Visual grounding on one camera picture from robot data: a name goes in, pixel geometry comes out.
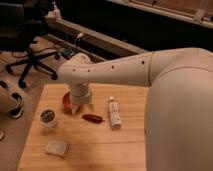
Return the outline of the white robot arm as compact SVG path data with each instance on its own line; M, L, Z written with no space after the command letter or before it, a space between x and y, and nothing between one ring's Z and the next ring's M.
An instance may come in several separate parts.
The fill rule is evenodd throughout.
M58 74L75 106L91 100L91 83L147 87L147 171L213 171L213 52L180 48L99 63L77 53Z

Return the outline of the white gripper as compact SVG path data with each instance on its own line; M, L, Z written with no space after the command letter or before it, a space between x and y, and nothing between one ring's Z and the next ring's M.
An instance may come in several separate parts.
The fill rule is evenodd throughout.
M87 108L94 112L94 106L91 102L91 91L88 83L73 84L69 86L70 100L72 105L72 114L75 115L80 108L80 105L87 104Z

